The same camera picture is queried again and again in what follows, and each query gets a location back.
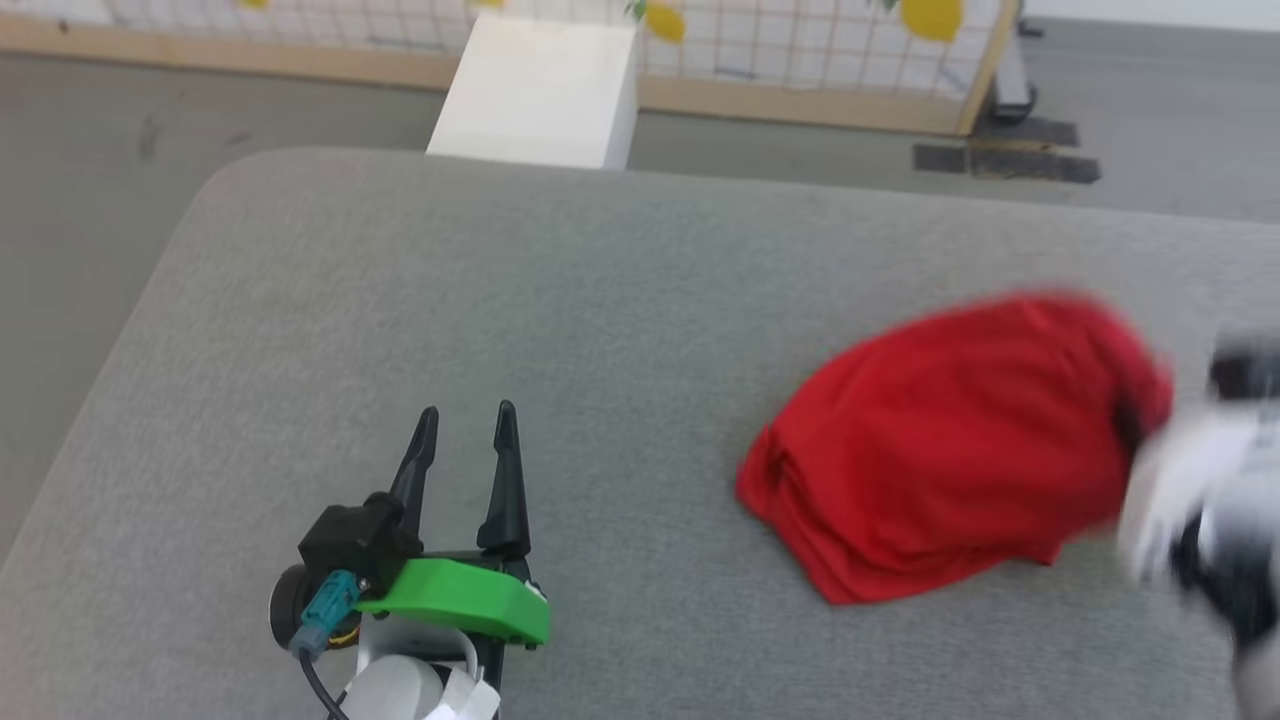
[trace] green part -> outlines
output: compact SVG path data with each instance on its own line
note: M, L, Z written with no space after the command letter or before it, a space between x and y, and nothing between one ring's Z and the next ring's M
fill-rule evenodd
M362 600L356 610L390 612L517 644L547 643L552 625L547 601L525 583L439 557L410 560L387 597Z

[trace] yellow wire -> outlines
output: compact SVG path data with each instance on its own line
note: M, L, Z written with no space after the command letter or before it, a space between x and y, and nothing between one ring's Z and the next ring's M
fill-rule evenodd
M355 630L347 633L346 635L342 635L340 638L329 638L329 644L344 644L349 642L352 638L355 638L357 634L360 634L360 625L356 625Z

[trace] teal connector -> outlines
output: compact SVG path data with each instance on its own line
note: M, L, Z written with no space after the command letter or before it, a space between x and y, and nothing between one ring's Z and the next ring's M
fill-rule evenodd
M329 635L338 628L343 618L351 614L360 601L360 580L347 570L334 570L325 578L316 596L302 611L302 626L289 641L289 652L294 657L306 653L319 657L329 643Z

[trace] red cloth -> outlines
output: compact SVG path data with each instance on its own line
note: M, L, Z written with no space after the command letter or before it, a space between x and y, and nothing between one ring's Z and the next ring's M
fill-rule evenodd
M1114 520L1167 375L1078 295L918 320L822 368L751 446L739 500L831 603L927 592L1012 557L1050 565Z

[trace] gray fabric surface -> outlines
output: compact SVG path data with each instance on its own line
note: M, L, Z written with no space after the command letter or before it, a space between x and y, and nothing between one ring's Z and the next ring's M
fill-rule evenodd
M294 544L435 404L426 542L470 547L509 397L554 625L508 655L511 720L1228 717L1225 638L1106 542L832 609L732 482L808 373L915 314L1093 288L1185 396L1277 281L1268 225L259 155L195 201L0 571L0 716L323 717L265 620Z

